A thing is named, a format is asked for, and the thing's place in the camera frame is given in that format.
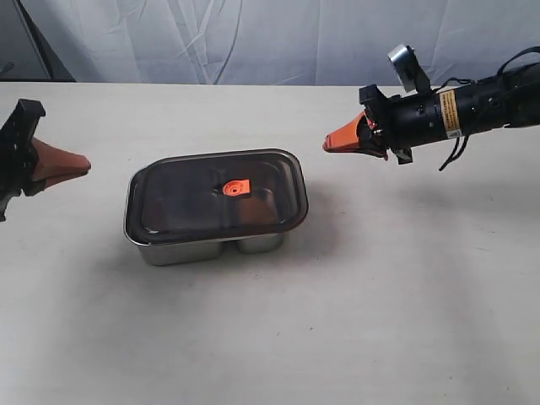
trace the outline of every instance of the white table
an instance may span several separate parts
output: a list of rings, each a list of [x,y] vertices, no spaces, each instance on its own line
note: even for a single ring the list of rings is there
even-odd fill
[[[0,403],[540,403],[540,129],[397,166],[330,155],[357,88],[0,84],[91,173],[0,224]],[[398,89],[385,89],[393,94]],[[149,267],[130,176],[166,156],[276,147],[310,213],[274,253]]]

